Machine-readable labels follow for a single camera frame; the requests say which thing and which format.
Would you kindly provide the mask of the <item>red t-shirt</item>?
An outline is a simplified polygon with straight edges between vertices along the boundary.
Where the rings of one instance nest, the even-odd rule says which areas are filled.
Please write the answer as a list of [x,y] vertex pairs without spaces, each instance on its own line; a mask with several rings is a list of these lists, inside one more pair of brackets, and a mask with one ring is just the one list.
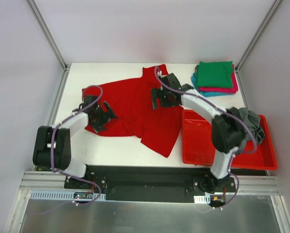
[[153,109],[151,90],[159,88],[154,67],[144,67],[142,76],[111,83],[99,88],[90,87],[85,95],[102,94],[117,118],[105,125],[100,136],[136,136],[141,143],[158,154],[168,158],[182,127],[181,106]]

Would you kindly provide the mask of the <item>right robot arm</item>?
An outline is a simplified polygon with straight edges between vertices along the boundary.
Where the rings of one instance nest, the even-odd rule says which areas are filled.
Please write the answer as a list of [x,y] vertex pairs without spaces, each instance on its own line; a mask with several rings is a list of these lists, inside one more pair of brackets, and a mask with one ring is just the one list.
[[225,109],[215,105],[202,96],[193,86],[181,85],[177,77],[170,73],[163,75],[159,67],[154,68],[154,76],[160,83],[159,88],[151,90],[153,109],[161,107],[184,106],[203,117],[211,125],[211,141],[215,148],[214,162],[210,168],[212,177],[208,187],[220,191],[225,186],[232,159],[250,130],[240,118],[235,107]]

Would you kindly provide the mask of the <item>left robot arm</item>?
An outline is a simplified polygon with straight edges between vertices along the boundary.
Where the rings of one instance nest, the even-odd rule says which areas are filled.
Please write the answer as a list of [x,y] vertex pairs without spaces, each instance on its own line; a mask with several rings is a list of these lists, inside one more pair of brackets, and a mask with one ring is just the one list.
[[117,118],[106,101],[100,102],[100,98],[93,95],[85,96],[79,107],[62,122],[38,128],[33,164],[74,176],[80,188],[89,188],[92,177],[86,173],[86,164],[72,156],[71,138],[87,126],[91,126],[95,133],[105,131],[105,125]]

